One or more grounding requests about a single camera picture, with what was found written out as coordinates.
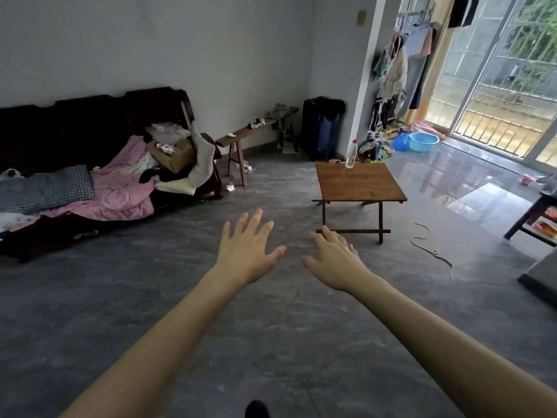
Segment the pink blanket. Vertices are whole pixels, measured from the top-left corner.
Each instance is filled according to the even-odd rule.
[[[77,201],[56,210],[42,211],[40,216],[58,217],[73,213],[93,220],[136,220],[154,212],[149,194],[155,182],[139,183],[139,174],[121,174],[119,169],[136,164],[147,152],[141,136],[131,136],[128,143],[106,167],[91,172],[95,198]]]

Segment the plaid cushion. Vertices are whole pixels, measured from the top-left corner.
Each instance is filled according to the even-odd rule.
[[[82,164],[26,179],[0,180],[0,212],[34,214],[94,197],[91,176]]]

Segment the plastic water bottle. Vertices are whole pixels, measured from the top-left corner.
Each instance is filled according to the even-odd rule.
[[[358,141],[354,139],[348,146],[348,151],[346,151],[347,169],[351,169],[352,167],[354,167],[354,163],[356,162],[356,155],[358,155]]]

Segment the dark brown sofa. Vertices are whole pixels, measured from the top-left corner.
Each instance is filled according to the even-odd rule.
[[[170,87],[127,92],[121,97],[98,95],[57,101],[50,107],[25,105],[0,109],[0,171],[15,168],[28,176],[86,164],[103,167],[118,154],[132,135],[151,137],[145,127],[171,121],[185,127],[194,120],[184,90]],[[214,144],[207,135],[203,137]],[[221,157],[215,149],[213,160]],[[177,177],[185,177],[189,170]],[[155,214],[198,201],[207,194],[220,197],[222,182],[217,168],[195,196],[159,192],[151,195]],[[95,221],[74,214],[41,217],[17,232],[0,234],[0,255],[29,261],[137,221]]]

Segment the blue plastic basin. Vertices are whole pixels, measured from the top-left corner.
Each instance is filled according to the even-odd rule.
[[[420,153],[431,151],[431,148],[439,143],[439,138],[429,133],[414,132],[408,137],[410,138],[409,148]]]

